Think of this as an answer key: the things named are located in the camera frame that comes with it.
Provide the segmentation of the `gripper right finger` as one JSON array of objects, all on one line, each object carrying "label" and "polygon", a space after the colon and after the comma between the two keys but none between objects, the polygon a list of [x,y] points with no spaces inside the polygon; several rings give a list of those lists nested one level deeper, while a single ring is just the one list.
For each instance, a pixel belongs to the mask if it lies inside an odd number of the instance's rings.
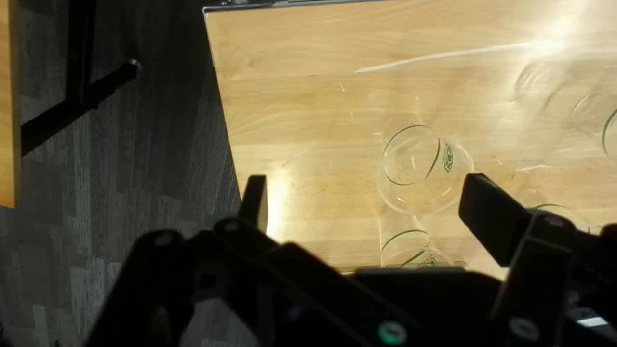
[{"label": "gripper right finger", "polygon": [[617,223],[598,235],[465,176],[460,219],[509,272],[488,318],[493,347],[617,347]]}]

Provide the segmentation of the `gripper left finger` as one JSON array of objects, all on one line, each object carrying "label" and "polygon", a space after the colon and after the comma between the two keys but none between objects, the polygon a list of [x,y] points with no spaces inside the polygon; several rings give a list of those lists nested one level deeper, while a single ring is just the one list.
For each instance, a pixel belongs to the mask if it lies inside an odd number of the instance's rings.
[{"label": "gripper left finger", "polygon": [[191,239],[135,244],[87,347],[179,347],[197,303],[221,299],[261,347],[412,347],[416,320],[292,242],[261,230],[267,179],[250,176],[237,215]]}]

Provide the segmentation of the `wooden table with black legs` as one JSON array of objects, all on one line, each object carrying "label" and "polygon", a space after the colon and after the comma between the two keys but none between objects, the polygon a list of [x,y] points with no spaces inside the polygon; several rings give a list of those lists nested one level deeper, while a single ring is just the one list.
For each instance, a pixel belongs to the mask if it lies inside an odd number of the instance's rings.
[{"label": "wooden table with black legs", "polygon": [[17,0],[0,0],[0,207],[14,208],[20,201],[24,156],[98,108],[141,70],[130,59],[91,81],[96,7],[97,0],[69,0],[65,99],[22,123]]}]

